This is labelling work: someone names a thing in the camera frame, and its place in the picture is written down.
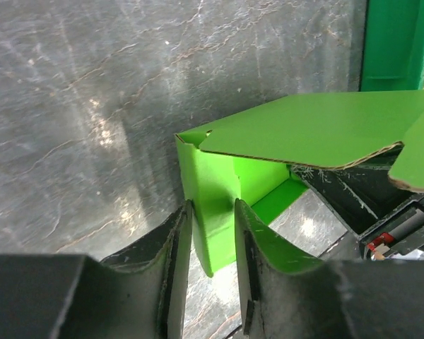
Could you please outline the green paper box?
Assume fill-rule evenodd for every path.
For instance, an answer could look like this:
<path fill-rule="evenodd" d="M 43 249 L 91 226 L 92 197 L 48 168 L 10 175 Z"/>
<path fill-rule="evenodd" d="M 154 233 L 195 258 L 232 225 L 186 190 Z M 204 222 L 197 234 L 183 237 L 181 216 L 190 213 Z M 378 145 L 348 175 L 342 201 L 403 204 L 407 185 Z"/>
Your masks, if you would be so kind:
<path fill-rule="evenodd" d="M 400 146 L 389 181 L 424 194 L 424 90 L 290 95 L 175 140 L 198 220 L 196 254 L 209 276 L 235 260 L 235 200 L 269 223 L 309 189 L 293 165 L 344 170 Z"/>

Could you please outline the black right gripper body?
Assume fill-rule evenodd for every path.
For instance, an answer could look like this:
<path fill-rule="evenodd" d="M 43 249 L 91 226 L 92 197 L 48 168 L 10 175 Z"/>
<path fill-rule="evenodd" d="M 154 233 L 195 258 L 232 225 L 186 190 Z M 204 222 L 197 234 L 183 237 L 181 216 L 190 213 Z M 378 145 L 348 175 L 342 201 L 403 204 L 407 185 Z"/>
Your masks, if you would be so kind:
<path fill-rule="evenodd" d="M 369 260 L 377 254 L 388 256 L 393 247 L 424 230 L 424 194 L 396 194 L 370 201 L 356 214 L 360 256 Z"/>

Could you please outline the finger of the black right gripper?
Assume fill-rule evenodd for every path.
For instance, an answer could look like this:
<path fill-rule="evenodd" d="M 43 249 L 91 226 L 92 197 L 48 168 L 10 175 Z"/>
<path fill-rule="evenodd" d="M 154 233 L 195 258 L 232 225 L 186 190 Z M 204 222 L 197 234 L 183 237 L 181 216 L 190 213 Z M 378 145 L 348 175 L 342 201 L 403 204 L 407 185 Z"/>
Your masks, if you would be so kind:
<path fill-rule="evenodd" d="M 318 195 L 348 231 L 363 239 L 424 198 L 389 181 L 388 171 L 400 152 L 401 147 L 396 146 L 347 169 L 293 165 L 290 171 Z"/>

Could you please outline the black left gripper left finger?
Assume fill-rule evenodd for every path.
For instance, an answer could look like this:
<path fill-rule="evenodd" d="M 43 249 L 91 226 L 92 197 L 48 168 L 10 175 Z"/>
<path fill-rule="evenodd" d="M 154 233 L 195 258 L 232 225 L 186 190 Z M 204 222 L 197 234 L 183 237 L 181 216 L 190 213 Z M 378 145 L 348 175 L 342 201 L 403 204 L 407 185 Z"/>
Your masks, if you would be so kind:
<path fill-rule="evenodd" d="M 96 261 L 0 254 L 0 338 L 181 338 L 193 208 Z"/>

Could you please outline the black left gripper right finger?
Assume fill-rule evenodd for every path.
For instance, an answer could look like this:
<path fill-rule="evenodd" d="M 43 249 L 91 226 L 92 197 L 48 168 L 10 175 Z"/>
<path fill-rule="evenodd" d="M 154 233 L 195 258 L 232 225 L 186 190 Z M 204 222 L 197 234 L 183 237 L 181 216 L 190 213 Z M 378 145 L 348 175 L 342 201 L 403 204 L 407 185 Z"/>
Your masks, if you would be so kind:
<path fill-rule="evenodd" d="M 249 338 L 424 338 L 424 261 L 323 261 L 241 199 L 235 251 Z"/>

